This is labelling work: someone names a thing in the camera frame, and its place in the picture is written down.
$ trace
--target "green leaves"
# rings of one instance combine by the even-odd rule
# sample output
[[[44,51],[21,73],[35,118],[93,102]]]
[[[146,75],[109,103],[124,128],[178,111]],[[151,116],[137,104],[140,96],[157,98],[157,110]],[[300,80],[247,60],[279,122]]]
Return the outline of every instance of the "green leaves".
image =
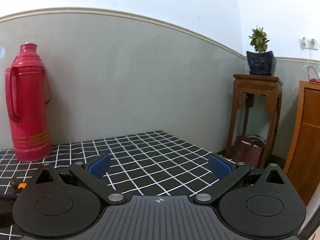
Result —
[[[263,31],[263,27],[257,26],[256,29],[252,29],[252,32],[253,34],[248,36],[251,39],[250,45],[259,53],[265,52],[268,48],[267,42],[270,40],[267,40],[267,34]]]

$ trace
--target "blue and white planter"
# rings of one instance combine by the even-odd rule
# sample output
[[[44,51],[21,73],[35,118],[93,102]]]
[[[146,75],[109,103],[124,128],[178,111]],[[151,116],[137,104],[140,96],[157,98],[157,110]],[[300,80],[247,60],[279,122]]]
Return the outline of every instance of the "blue and white planter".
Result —
[[[272,51],[255,53],[247,51],[251,75],[273,76],[276,70],[276,58]]]

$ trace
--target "dark red bag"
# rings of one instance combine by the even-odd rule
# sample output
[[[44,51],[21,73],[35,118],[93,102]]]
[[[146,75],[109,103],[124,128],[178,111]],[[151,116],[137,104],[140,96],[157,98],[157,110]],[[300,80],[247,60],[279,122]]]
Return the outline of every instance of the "dark red bag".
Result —
[[[234,162],[244,162],[258,168],[265,144],[256,136],[238,135],[233,145],[230,158]]]

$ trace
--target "potted plant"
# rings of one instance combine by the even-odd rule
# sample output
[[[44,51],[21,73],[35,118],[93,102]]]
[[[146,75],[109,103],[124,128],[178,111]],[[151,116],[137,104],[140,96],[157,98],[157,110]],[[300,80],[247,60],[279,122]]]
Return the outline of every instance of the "potted plant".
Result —
[[[267,34],[263,31],[263,27],[257,26],[252,29],[253,34],[249,36],[251,39],[250,45],[254,47],[255,51],[247,51],[247,59],[250,67],[251,75],[273,76],[276,70],[276,58],[272,51],[267,51]]]

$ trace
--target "cabinet door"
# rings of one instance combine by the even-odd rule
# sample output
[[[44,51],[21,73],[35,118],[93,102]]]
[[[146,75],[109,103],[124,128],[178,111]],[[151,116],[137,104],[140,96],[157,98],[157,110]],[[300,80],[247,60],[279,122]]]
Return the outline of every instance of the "cabinet door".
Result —
[[[320,126],[320,91],[306,89],[302,122]]]
[[[301,125],[298,143],[287,174],[307,205],[320,182],[320,128]]]

